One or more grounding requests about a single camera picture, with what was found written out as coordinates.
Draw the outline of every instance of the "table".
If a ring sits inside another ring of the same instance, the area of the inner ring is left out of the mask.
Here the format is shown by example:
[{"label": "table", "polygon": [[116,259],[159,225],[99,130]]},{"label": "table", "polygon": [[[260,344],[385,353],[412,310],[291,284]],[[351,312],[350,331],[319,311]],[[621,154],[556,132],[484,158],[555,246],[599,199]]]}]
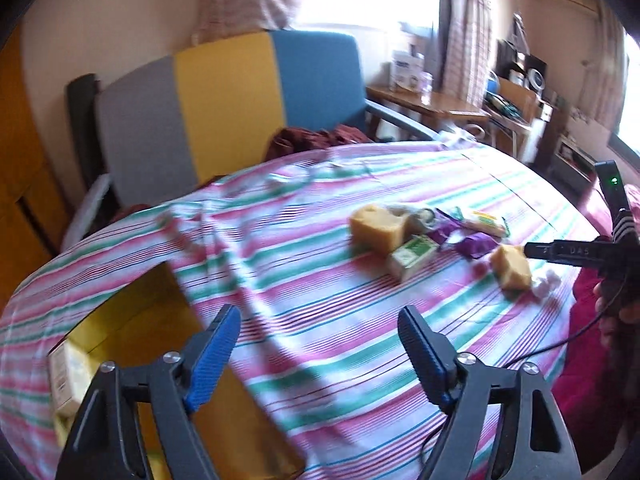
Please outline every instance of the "table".
[{"label": "table", "polygon": [[[400,285],[382,258],[351,243],[350,213],[371,202],[468,205],[505,216],[515,243],[596,234],[532,171],[473,146],[372,143],[289,155],[137,212],[60,254],[22,283],[0,318],[0,425],[9,443],[36,478],[54,477],[47,352],[167,261],[203,322],[224,303],[240,307],[230,365],[306,454],[303,480],[414,480],[420,444],[443,416],[399,342],[398,310],[414,304],[457,349],[499,365],[566,336],[577,269],[554,266],[562,283],[544,301],[505,297],[487,258],[446,250]],[[534,271],[548,265],[532,262]],[[553,380],[562,352],[532,360]],[[476,466],[497,416],[488,413]]]},{"label": "table", "polygon": [[[427,100],[420,94],[407,91],[393,91],[387,86],[367,86],[367,98],[382,104],[388,101],[418,112],[422,118],[422,124],[435,131],[440,130],[443,121],[451,120],[455,123],[486,124],[489,115],[477,106],[465,101],[437,92],[432,92]],[[371,131],[375,131],[380,123],[379,118],[372,118]]]},{"label": "table", "polygon": [[[511,135],[508,135],[511,141],[511,156],[513,158],[516,158],[517,160],[520,160],[520,157],[518,156],[518,136],[521,136],[521,138],[523,139],[527,139],[527,137],[532,131],[532,127],[530,126],[530,124],[514,121],[513,119],[510,119],[502,114],[499,114],[495,110],[491,110],[491,108],[489,107],[487,107],[485,111],[489,114],[491,119],[495,121],[500,131],[508,130],[511,133]],[[524,142],[522,142],[521,140],[519,146],[523,146],[523,145],[524,145]],[[501,145],[498,145],[498,146],[505,153],[507,153],[506,150],[503,149]]]}]

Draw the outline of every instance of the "box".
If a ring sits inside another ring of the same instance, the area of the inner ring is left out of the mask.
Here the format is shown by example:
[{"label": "box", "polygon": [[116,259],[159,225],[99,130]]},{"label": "box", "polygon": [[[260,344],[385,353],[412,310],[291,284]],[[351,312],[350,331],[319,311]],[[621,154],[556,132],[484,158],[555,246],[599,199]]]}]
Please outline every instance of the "box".
[{"label": "box", "polygon": [[[180,350],[203,328],[173,273],[161,264],[101,304],[49,354],[71,342],[95,368],[107,360],[121,367],[146,365],[167,351]],[[138,409],[154,477],[169,480],[151,406],[139,404]],[[193,421],[221,480],[285,480],[304,471],[304,459],[228,367]],[[73,420],[55,413],[53,422],[63,447]]]},{"label": "box", "polygon": [[536,93],[507,79],[498,78],[498,82],[500,83],[500,95],[518,107],[524,121],[530,124],[538,110],[538,96]]},{"label": "box", "polygon": [[549,103],[540,101],[538,103],[538,109],[536,110],[536,117],[548,123],[551,120],[551,114],[554,109]]},{"label": "box", "polygon": [[390,88],[420,93],[424,58],[414,57],[408,52],[394,50],[391,59]]},{"label": "box", "polygon": [[427,235],[414,236],[389,255],[386,261],[389,273],[404,283],[425,266],[438,251],[438,247]]},{"label": "box", "polygon": [[49,354],[51,397],[55,413],[74,416],[91,384],[97,366],[89,356],[69,340]]}]

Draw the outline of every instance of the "maroon cloth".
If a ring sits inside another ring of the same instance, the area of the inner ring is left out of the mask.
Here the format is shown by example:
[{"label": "maroon cloth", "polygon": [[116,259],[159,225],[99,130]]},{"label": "maroon cloth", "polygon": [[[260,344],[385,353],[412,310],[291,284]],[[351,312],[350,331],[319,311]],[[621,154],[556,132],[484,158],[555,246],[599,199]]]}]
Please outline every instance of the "maroon cloth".
[{"label": "maroon cloth", "polygon": [[[574,283],[569,333],[577,332],[595,316],[593,287],[599,281],[596,270],[580,271]],[[625,416],[620,388],[610,369],[609,352],[600,343],[597,325],[569,343],[564,370],[552,392],[585,472],[611,452]]]},{"label": "maroon cloth", "polygon": [[291,153],[325,150],[343,144],[361,144],[372,142],[359,129],[338,124],[331,132],[321,130],[312,132],[304,128],[283,128],[271,139],[264,161],[273,160]]}]

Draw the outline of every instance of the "black device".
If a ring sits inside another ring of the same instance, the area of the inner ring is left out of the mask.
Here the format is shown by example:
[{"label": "black device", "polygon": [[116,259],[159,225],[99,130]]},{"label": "black device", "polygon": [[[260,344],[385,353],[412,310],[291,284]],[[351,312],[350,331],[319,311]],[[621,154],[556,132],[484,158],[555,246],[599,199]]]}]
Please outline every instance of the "black device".
[{"label": "black device", "polygon": [[546,77],[546,63],[539,57],[527,54],[524,58],[524,70],[528,74],[529,70],[531,70],[532,68],[540,72],[540,75],[543,78]]},{"label": "black device", "polygon": [[509,78],[509,72],[516,64],[518,53],[513,43],[506,40],[497,41],[497,54],[495,60],[495,74],[503,79]]},{"label": "black device", "polygon": [[[611,241],[555,240],[528,243],[527,258],[575,267],[593,267],[603,277],[602,295],[609,301],[604,315],[617,316],[626,304],[640,298],[640,245],[626,198],[625,187],[613,160],[598,162],[596,174],[613,220]],[[626,400],[640,397],[640,332],[621,324],[611,348],[614,371]]]},{"label": "black device", "polygon": [[398,335],[427,399],[448,415],[420,480],[464,480],[471,469],[489,404],[500,419],[488,480],[580,479],[580,465],[558,405],[539,368],[485,365],[456,352],[414,306],[398,314]]}]

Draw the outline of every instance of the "yellow box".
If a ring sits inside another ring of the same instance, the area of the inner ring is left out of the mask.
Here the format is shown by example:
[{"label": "yellow box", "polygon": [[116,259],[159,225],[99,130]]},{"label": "yellow box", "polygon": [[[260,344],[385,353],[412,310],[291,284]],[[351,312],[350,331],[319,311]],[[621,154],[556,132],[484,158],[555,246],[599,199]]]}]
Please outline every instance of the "yellow box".
[{"label": "yellow box", "polygon": [[[203,328],[168,265],[161,264],[101,304],[65,339],[87,352],[95,369],[106,360],[124,368],[180,350]],[[139,404],[138,409],[154,476],[170,479],[151,406]],[[64,447],[73,421],[57,415],[53,419]],[[288,480],[304,471],[305,460],[228,367],[193,422],[221,480]]]}]

